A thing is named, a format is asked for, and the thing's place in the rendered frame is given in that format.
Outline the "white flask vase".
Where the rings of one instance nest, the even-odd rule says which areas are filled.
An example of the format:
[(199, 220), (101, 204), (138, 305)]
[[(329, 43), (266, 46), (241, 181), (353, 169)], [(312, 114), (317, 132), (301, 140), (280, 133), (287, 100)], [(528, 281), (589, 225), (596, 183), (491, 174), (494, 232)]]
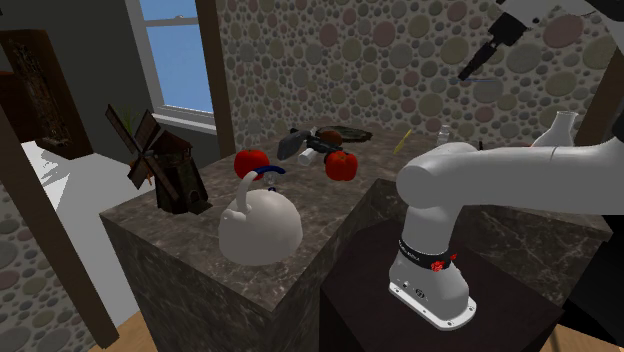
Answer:
[(573, 111), (558, 111), (551, 127), (533, 142), (532, 147), (572, 147), (571, 129), (577, 116)]

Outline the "yellow pen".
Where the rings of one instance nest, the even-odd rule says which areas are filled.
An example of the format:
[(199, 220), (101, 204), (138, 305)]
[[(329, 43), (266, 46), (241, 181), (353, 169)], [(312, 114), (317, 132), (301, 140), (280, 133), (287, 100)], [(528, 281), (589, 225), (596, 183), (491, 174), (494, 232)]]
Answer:
[(396, 147), (394, 148), (393, 154), (396, 155), (405, 145), (405, 141), (406, 139), (411, 135), (412, 130), (409, 129), (405, 135), (402, 137), (402, 139), (399, 141), (399, 143), (396, 145)]

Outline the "red bell pepper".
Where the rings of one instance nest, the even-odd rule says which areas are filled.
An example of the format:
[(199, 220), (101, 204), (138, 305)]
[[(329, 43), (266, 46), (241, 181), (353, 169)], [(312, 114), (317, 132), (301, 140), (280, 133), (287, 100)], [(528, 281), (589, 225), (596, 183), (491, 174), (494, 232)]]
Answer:
[(325, 173), (334, 181), (351, 181), (355, 178), (358, 160), (354, 154), (343, 151), (329, 153), (325, 158)]

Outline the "dark grey toy gun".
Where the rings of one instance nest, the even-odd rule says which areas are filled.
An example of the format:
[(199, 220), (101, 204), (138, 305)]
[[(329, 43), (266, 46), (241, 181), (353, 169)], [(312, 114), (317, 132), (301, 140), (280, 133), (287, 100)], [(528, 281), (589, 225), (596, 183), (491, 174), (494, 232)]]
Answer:
[(277, 159), (284, 161), (290, 157), (302, 153), (306, 148), (313, 148), (318, 155), (342, 151), (341, 146), (332, 145), (321, 140), (315, 135), (316, 128), (311, 130), (298, 130), (292, 128), (290, 134), (284, 137), (278, 144)]

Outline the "red tomato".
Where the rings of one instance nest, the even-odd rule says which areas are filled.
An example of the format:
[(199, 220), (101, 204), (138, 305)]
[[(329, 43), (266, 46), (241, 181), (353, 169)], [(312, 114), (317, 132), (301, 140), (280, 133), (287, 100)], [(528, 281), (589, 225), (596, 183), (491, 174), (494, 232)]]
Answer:
[(269, 158), (263, 151), (246, 149), (237, 153), (233, 166), (237, 176), (243, 179), (250, 171), (269, 164)]

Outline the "dark robot stand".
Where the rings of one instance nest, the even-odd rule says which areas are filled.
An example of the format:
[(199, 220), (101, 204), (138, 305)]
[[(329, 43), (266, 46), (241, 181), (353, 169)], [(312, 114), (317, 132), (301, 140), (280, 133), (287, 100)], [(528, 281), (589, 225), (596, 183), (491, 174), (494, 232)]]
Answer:
[(399, 222), (354, 234), (320, 291), (320, 352), (539, 352), (563, 311), (462, 243), (456, 265), (476, 301), (476, 315), (440, 331), (395, 298), (388, 271), (398, 252)]

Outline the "white framed window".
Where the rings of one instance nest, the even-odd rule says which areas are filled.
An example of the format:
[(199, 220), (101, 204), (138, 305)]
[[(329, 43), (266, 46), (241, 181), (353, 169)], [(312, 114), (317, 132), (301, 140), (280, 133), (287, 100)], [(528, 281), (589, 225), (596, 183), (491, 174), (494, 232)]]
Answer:
[(154, 116), (215, 134), (195, 0), (124, 0)]

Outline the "dark wooden windmill model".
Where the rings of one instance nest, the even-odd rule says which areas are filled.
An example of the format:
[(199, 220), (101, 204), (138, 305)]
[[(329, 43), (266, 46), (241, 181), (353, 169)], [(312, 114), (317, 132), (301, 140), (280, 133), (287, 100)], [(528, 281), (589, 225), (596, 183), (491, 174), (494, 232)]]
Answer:
[(211, 207), (192, 157), (192, 145), (163, 130), (149, 110), (132, 134), (111, 105), (105, 116), (128, 150), (136, 155), (128, 179), (137, 189), (145, 181), (155, 185), (157, 207), (171, 214), (201, 214)]

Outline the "dark framed wall picture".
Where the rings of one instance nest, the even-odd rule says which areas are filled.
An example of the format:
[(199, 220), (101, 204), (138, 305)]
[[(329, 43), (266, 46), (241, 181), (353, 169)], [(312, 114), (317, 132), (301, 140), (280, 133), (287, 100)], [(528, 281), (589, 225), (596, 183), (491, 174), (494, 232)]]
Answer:
[(92, 154), (47, 32), (0, 31), (0, 46), (12, 68), (0, 69), (0, 103), (18, 140), (69, 160)]

